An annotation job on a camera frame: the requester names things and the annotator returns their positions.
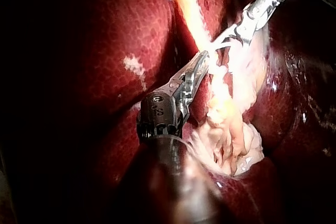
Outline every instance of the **metal grasper tip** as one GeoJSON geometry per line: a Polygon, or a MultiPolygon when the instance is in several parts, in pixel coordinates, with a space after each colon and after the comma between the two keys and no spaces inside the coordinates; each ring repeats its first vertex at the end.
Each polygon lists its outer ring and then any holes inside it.
{"type": "Polygon", "coordinates": [[[156,89],[163,91],[176,100],[181,113],[183,124],[189,118],[189,105],[194,100],[198,88],[209,69],[209,52],[198,52],[170,81],[156,89]]]}

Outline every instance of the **white patch on liver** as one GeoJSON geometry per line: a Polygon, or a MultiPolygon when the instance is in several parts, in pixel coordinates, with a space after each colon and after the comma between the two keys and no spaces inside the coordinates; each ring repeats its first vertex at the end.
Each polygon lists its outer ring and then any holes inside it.
{"type": "Polygon", "coordinates": [[[134,74],[139,76],[141,81],[142,90],[146,91],[146,82],[145,82],[145,68],[143,67],[142,63],[139,63],[139,59],[135,57],[134,54],[129,54],[129,57],[126,56],[124,58],[124,65],[126,70],[132,71],[134,74]]]}
{"type": "Polygon", "coordinates": [[[133,105],[132,108],[135,109],[135,110],[140,111],[140,109],[141,109],[141,102],[137,102],[135,105],[133,105]]]}

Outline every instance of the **white fibrous tissue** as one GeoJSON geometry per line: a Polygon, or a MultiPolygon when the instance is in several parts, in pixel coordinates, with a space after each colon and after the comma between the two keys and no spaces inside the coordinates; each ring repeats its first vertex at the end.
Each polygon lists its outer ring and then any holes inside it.
{"type": "Polygon", "coordinates": [[[256,101],[257,92],[265,78],[265,59],[261,31],[247,53],[240,43],[229,49],[228,68],[218,66],[217,58],[210,59],[211,93],[206,121],[194,129],[188,140],[192,152],[210,170],[237,176],[264,158],[261,136],[242,114],[256,101]],[[233,75],[233,96],[224,82],[227,72],[233,75]]]}

